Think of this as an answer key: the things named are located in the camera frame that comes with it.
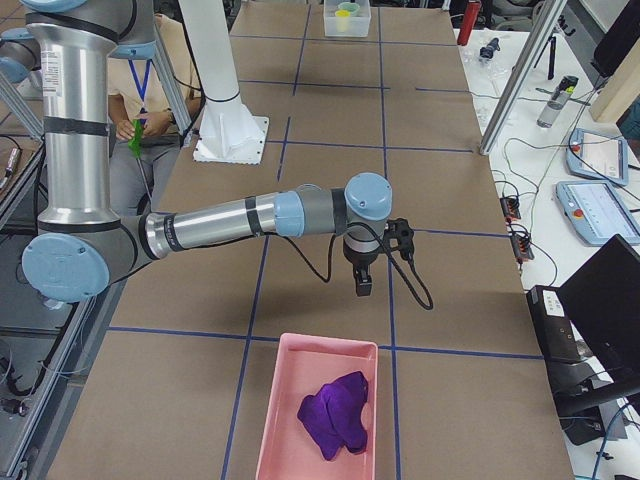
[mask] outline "metal stand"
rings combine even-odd
[[[243,105],[222,2],[180,2],[207,103],[194,152],[198,161],[260,163],[269,119]]]
[[[551,32],[553,32],[556,25],[556,20],[560,16],[566,3],[567,0],[546,0],[544,2],[540,16],[533,26],[533,31],[529,35],[527,43],[525,43],[522,48],[522,53],[500,97],[496,111],[491,117],[487,130],[482,137],[482,142],[480,143],[481,155],[488,155],[498,140],[502,127],[507,121],[518,95],[520,95],[520,90],[522,90],[527,74],[536,58],[540,56],[548,38],[551,36]]]
[[[29,132],[29,136],[35,140],[40,140],[44,135],[44,127],[42,126],[42,120],[40,120],[31,107],[22,98],[16,87],[13,86],[9,80],[0,72],[0,99],[3,100],[9,110],[18,117],[20,123]]]
[[[154,22],[155,36],[156,36],[156,54],[153,57],[153,66],[156,69],[160,83],[164,90],[171,111],[176,119],[176,124],[181,133],[187,131],[191,124],[191,117],[189,116],[189,110],[182,97],[182,92],[178,82],[176,82],[175,72],[171,65],[171,60],[167,54],[167,49],[164,46],[160,32],[158,31],[158,25]],[[188,132],[184,139],[184,146],[188,146],[191,143],[191,132]]]

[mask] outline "person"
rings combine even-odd
[[[156,15],[156,22],[187,110],[194,117],[200,107],[199,83],[182,25],[164,15]],[[155,211],[180,153],[173,113],[150,60],[109,58],[107,72],[108,111],[116,132],[109,160],[111,208],[121,216],[136,215],[151,192],[150,208]],[[143,123],[140,165],[128,146],[135,134],[135,119]]]

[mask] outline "white table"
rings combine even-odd
[[[476,94],[474,106],[483,132],[498,100],[479,95],[499,96],[502,93],[527,35],[528,33],[523,32],[474,31],[469,44],[460,47],[469,90]],[[483,64],[479,61],[478,56],[480,48],[494,37],[500,39],[501,50],[495,52],[495,56],[490,62]],[[548,94],[539,92],[536,88],[552,91],[564,75],[574,75],[579,78],[579,81],[572,98],[583,97],[583,100],[590,98],[590,101],[593,102],[597,95],[590,96],[589,92],[592,91],[593,86],[563,36],[557,35],[555,77],[553,80],[547,80],[548,58],[549,51],[547,49],[538,67],[530,72],[520,93],[520,97],[542,101],[518,100],[489,158],[491,168],[495,169],[495,180],[506,180],[513,183],[520,193],[534,190],[533,185],[510,172],[508,157],[513,171],[539,184],[540,190],[535,205],[533,195],[524,195],[520,198],[520,211],[523,218],[519,223],[531,231],[532,241],[554,259],[558,268],[554,285],[558,286],[597,250],[597,247],[587,246],[578,237],[555,197],[557,182],[579,180],[579,178],[568,173],[565,165],[566,149],[533,149],[509,139],[519,138],[540,147],[566,144],[568,134],[573,131],[576,125],[605,135],[615,136],[620,132],[615,124],[594,122],[588,108],[584,110],[579,121],[575,124],[581,110],[581,105],[575,102],[569,102],[565,106],[552,128],[542,129],[536,125],[536,119],[544,108],[544,102],[549,98]],[[507,157],[505,157],[504,147],[507,142]],[[637,164],[635,157],[631,152],[629,153],[630,163]],[[499,194],[502,193],[503,187],[507,195],[515,193],[509,185],[496,183],[496,187]],[[640,172],[630,171],[630,183],[627,188],[640,196]],[[640,202],[622,191],[619,193],[630,209],[640,208]],[[635,249],[640,252],[640,247],[635,247]],[[535,260],[523,265],[522,286],[525,290],[536,284],[548,285],[554,278],[555,269],[552,262],[537,249],[534,249],[534,255],[536,256]],[[593,362],[592,366],[595,371],[602,369],[595,359],[590,362]],[[614,459],[601,461],[598,470],[599,479],[613,479],[615,474],[640,478],[640,431],[631,426],[627,428],[627,434],[629,435],[628,440],[607,443],[605,450],[613,455]],[[595,452],[600,448],[600,443],[601,439],[598,439],[576,447],[568,439],[566,440],[576,478],[591,478],[596,459]]]

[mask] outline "pink tray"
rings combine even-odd
[[[366,450],[346,448],[328,462],[297,418],[302,399],[325,383],[360,370],[369,382],[362,424]],[[256,480],[373,480],[378,346],[371,342],[285,333],[280,337]]]

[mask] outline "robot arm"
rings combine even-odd
[[[20,83],[40,68],[40,46],[26,28],[12,28],[0,35],[0,72],[11,83]]]
[[[367,295],[368,266],[379,252],[374,235],[384,235],[391,200],[391,186],[383,177],[362,173],[344,189],[303,185],[190,213],[124,218],[117,229],[44,233],[25,249],[22,267],[47,297],[76,302],[171,252],[265,233],[335,233],[344,234],[345,256],[354,264],[356,280],[368,279],[368,289],[357,290]]]
[[[42,51],[49,161],[49,205],[22,257],[36,289],[82,301],[171,252],[275,232],[344,234],[356,291],[369,294],[369,265],[381,237],[394,230],[385,231],[391,187],[373,173],[357,175],[344,189],[303,185],[191,213],[116,215],[109,205],[107,56],[153,56],[151,0],[21,1],[32,10],[27,28]]]

